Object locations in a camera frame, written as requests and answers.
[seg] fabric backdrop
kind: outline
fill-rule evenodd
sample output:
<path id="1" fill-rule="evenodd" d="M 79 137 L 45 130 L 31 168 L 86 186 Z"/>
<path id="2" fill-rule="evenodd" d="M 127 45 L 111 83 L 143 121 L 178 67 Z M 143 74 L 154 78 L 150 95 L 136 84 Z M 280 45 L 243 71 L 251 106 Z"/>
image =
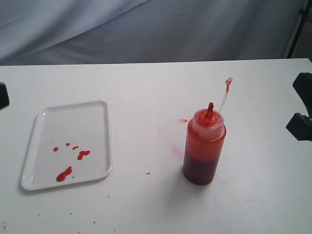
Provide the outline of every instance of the fabric backdrop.
<path id="1" fill-rule="evenodd" d="M 142 2 L 63 0 L 29 10 L 22 21 L 17 19 L 23 30 L 13 30 L 8 23 L 0 27 L 0 64 L 282 58 L 293 39 L 305 0 Z M 45 21 L 47 16 L 41 11 L 49 12 L 49 20 Z M 46 27 L 40 22 L 40 27 L 33 28 L 23 22 L 27 17 L 53 23 Z"/>

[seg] plastic bottle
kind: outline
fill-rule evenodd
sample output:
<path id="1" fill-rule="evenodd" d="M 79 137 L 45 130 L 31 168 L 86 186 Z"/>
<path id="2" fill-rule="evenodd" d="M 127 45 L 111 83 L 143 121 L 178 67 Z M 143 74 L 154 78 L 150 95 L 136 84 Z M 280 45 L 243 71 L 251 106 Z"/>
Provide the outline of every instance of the plastic bottle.
<path id="1" fill-rule="evenodd" d="M 226 81 L 227 89 L 219 111 L 222 109 L 232 78 Z M 226 135 L 223 116 L 213 110 L 199 110 L 188 124 L 186 135 L 183 173 L 192 183 L 209 184 L 214 176 Z"/>

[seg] white plastic tray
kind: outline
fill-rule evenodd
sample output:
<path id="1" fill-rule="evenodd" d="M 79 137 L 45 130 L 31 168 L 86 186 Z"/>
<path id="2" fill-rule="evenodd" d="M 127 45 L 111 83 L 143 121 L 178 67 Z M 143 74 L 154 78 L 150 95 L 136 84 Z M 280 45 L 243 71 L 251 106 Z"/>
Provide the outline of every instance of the white plastic tray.
<path id="1" fill-rule="evenodd" d="M 37 190 L 107 176 L 113 167 L 108 115 L 107 104 L 102 101 L 41 110 L 28 149 L 22 187 Z M 90 152 L 78 160 L 81 151 Z M 72 167 L 72 173 L 57 182 L 58 175 L 68 167 Z"/>

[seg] white table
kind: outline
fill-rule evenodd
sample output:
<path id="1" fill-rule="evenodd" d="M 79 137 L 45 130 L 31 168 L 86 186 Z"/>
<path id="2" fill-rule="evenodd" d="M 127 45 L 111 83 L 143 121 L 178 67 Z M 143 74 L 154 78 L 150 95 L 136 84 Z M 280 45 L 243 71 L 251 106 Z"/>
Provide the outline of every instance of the white table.
<path id="1" fill-rule="evenodd" d="M 292 87 L 300 72 L 312 72 L 307 59 L 0 67 L 11 101 L 0 110 L 0 234 L 310 234 L 312 142 L 285 128 L 307 113 Z M 212 184 L 196 186 L 181 173 L 179 120 L 218 107 L 228 77 L 221 159 Z M 110 105 L 111 174 L 22 189 L 38 111 L 92 100 Z"/>

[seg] red stain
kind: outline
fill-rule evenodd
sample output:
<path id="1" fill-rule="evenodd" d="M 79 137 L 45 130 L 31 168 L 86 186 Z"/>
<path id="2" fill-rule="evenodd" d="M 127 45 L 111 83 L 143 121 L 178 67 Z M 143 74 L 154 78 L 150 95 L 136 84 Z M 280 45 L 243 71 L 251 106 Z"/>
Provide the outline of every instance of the red stain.
<path id="1" fill-rule="evenodd" d="M 183 118 L 182 118 L 182 119 L 180 119 L 178 122 L 179 122 L 179 123 L 187 123 L 188 121 L 189 121 L 188 119 L 183 119 Z"/>
<path id="2" fill-rule="evenodd" d="M 82 159 L 83 159 L 83 156 L 89 155 L 90 152 L 91 152 L 90 150 L 87 150 L 87 151 L 84 151 L 84 150 L 83 150 L 83 151 L 80 151 L 80 152 L 79 152 L 79 156 L 77 157 L 77 159 L 78 159 L 78 160 L 82 160 Z"/>
<path id="3" fill-rule="evenodd" d="M 176 146 L 174 146 L 174 145 L 171 145 L 171 151 L 172 151 L 174 154 L 176 154 L 176 155 L 178 155 L 178 156 L 180 156 L 180 157 L 183 157 L 183 156 L 184 156 L 184 151 L 181 150 L 181 149 L 179 149 L 178 147 L 176 147 Z"/>
<path id="4" fill-rule="evenodd" d="M 66 179 L 68 175 L 70 175 L 73 172 L 72 167 L 68 167 L 64 172 L 60 173 L 57 177 L 57 182 L 62 182 Z"/>

